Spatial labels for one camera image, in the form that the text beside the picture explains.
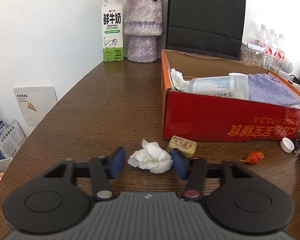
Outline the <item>clear cotton swab box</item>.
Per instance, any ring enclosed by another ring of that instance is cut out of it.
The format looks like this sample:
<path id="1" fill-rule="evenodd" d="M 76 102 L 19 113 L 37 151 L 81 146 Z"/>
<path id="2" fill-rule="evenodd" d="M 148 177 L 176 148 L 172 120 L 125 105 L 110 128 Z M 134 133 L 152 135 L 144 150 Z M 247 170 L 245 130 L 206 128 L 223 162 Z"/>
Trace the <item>clear cotton swab box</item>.
<path id="1" fill-rule="evenodd" d="M 214 76 L 192 79 L 187 92 L 198 95 L 220 96 L 223 98 L 249 99 L 247 76 Z"/>

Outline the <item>water bottle left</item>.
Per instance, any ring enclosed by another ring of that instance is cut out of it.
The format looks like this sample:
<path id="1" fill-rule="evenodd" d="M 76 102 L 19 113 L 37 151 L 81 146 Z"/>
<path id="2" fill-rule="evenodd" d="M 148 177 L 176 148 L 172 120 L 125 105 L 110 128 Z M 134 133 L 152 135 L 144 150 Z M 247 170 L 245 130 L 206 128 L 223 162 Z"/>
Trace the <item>water bottle left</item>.
<path id="1" fill-rule="evenodd" d="M 268 42 L 268 31 L 266 29 L 266 26 L 262 24 L 260 31 L 256 34 L 254 44 L 259 47 L 266 48 L 267 42 Z"/>

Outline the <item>black paper shopping bag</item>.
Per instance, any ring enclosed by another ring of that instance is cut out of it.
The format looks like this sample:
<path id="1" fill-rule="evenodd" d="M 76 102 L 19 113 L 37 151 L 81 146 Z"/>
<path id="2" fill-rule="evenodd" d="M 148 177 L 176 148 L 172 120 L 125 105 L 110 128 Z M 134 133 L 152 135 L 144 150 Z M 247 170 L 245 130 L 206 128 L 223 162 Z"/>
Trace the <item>black paper shopping bag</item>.
<path id="1" fill-rule="evenodd" d="M 239 58 L 246 0 L 168 0 L 166 49 Z"/>

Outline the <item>small yellow box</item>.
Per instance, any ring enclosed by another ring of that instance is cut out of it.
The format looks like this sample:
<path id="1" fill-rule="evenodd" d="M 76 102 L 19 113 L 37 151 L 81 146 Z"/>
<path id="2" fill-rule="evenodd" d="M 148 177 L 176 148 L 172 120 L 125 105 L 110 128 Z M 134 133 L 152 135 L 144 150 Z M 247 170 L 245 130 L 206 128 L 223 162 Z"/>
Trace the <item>small yellow box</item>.
<path id="1" fill-rule="evenodd" d="M 197 143 L 174 135 L 168 143 L 167 152 L 171 153 L 175 148 L 177 148 L 185 157 L 192 158 L 196 152 Z"/>

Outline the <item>water bottle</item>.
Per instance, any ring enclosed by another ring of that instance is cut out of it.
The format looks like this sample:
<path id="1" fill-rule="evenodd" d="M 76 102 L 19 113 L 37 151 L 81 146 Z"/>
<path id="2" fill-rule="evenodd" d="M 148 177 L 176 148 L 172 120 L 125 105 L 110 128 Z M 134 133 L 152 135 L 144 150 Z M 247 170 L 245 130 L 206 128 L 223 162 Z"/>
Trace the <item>water bottle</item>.
<path id="1" fill-rule="evenodd" d="M 276 51 L 274 56 L 281 61 L 285 58 L 285 39 L 282 34 L 279 34 L 276 40 Z"/>
<path id="2" fill-rule="evenodd" d="M 270 29 L 269 33 L 267 34 L 267 45 L 266 45 L 267 55 L 274 55 L 275 44 L 276 44 L 276 34 L 274 29 Z"/>
<path id="3" fill-rule="evenodd" d="M 256 34 L 254 44 L 259 47 L 266 48 L 267 42 L 268 42 L 268 31 L 266 29 L 266 26 L 262 24 L 260 31 Z"/>

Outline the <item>white plastic jar lid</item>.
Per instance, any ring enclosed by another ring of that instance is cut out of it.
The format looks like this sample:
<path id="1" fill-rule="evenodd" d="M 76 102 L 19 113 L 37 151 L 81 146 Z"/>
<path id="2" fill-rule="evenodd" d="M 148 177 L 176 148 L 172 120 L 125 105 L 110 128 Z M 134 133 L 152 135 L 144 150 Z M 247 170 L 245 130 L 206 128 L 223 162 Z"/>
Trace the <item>white plastic jar lid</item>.
<path id="1" fill-rule="evenodd" d="M 247 74 L 243 74 L 243 73 L 236 73 L 236 72 L 232 72 L 228 74 L 229 76 L 243 76 L 245 78 L 248 78 Z"/>

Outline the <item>white tissue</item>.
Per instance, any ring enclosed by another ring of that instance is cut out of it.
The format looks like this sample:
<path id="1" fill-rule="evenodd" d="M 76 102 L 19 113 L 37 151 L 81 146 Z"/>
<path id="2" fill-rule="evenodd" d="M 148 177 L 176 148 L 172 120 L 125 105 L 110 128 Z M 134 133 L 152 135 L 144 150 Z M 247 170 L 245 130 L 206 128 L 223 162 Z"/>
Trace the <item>white tissue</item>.
<path id="1" fill-rule="evenodd" d="M 176 90 L 181 92 L 187 92 L 188 85 L 190 83 L 189 80 L 185 80 L 183 78 L 183 74 L 174 68 L 170 70 L 170 76 L 172 79 L 173 86 Z"/>
<path id="2" fill-rule="evenodd" d="M 142 141 L 142 149 L 135 151 L 128 159 L 129 165 L 154 174 L 162 174 L 171 169 L 173 159 L 157 142 Z"/>

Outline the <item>water bottle middle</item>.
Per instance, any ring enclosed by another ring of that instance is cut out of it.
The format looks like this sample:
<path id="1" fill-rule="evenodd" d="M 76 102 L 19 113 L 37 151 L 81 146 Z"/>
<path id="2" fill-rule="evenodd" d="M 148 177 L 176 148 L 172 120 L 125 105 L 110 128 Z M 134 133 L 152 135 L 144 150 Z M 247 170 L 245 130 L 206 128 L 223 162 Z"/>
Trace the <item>water bottle middle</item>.
<path id="1" fill-rule="evenodd" d="M 270 29 L 269 33 L 267 34 L 267 45 L 266 45 L 267 55 L 274 55 L 275 44 L 276 44 L 276 34 L 274 29 Z"/>

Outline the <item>water bottle right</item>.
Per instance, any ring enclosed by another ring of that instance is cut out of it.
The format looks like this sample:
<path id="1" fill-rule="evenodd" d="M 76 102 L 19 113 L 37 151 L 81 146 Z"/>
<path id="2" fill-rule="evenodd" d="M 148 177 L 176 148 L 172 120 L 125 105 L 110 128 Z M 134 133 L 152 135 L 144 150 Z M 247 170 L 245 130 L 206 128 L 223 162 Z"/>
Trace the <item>water bottle right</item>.
<path id="1" fill-rule="evenodd" d="M 281 61 L 285 58 L 285 39 L 282 34 L 279 34 L 276 40 L 276 51 L 274 56 Z"/>

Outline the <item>small white round lid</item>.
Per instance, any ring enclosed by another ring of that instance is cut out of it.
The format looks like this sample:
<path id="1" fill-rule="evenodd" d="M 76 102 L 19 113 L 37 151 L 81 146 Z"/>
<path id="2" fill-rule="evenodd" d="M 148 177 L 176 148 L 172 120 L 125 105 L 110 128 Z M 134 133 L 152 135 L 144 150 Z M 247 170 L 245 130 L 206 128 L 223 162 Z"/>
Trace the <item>small white round lid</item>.
<path id="1" fill-rule="evenodd" d="M 294 143 L 289 138 L 282 138 L 280 146 L 286 153 L 292 153 L 295 148 Z"/>

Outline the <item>clear seed storage container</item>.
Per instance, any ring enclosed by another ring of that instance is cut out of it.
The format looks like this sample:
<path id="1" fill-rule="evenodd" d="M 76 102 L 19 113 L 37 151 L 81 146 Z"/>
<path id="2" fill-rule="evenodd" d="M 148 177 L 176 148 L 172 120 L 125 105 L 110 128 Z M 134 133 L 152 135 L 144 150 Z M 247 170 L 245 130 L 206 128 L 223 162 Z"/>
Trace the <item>clear seed storage container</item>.
<path id="1" fill-rule="evenodd" d="M 265 48 L 252 43 L 242 42 L 239 60 L 255 66 L 261 65 L 262 54 Z"/>

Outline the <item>white green milk carton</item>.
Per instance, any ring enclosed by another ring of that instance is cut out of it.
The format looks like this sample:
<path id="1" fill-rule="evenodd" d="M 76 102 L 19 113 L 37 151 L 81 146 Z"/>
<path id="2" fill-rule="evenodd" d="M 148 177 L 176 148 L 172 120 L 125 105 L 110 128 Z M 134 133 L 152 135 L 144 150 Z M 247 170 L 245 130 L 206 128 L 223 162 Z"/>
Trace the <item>white green milk carton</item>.
<path id="1" fill-rule="evenodd" d="M 103 0 L 103 61 L 123 61 L 123 0 Z"/>

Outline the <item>orange candy wrapper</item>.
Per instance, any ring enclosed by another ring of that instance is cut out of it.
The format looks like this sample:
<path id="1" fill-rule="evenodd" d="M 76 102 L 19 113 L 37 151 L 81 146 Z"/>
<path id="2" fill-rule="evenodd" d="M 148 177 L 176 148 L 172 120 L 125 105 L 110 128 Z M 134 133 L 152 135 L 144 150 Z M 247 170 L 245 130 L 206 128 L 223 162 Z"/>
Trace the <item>orange candy wrapper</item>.
<path id="1" fill-rule="evenodd" d="M 251 152 L 244 160 L 241 160 L 243 163 L 247 164 L 257 164 L 262 161 L 264 158 L 264 154 L 261 152 Z"/>

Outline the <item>red cardboard pumpkin box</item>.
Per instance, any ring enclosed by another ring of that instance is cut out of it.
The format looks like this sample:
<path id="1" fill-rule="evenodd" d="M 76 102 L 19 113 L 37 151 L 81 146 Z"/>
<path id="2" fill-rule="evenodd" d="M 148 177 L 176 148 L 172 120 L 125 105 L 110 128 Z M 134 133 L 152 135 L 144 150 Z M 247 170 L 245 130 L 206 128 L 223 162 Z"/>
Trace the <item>red cardboard pumpkin box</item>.
<path id="1" fill-rule="evenodd" d="M 181 72 L 185 79 L 225 76 L 231 72 L 266 73 L 271 81 L 285 87 L 300 102 L 300 92 L 273 71 L 240 61 L 165 49 L 161 51 L 161 62 L 164 139 L 174 135 L 202 141 L 300 138 L 300 103 L 294 108 L 179 92 L 170 76 L 172 68 Z"/>

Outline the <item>purple knitted cloth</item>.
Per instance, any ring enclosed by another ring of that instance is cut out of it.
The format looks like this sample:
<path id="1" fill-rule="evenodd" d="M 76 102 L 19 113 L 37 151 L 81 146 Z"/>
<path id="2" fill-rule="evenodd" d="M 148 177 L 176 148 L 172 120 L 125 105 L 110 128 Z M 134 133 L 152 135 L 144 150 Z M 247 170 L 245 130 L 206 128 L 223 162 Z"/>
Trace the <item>purple knitted cloth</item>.
<path id="1" fill-rule="evenodd" d="M 268 74 L 248 74 L 249 100 L 279 106 L 296 106 L 300 100 Z"/>

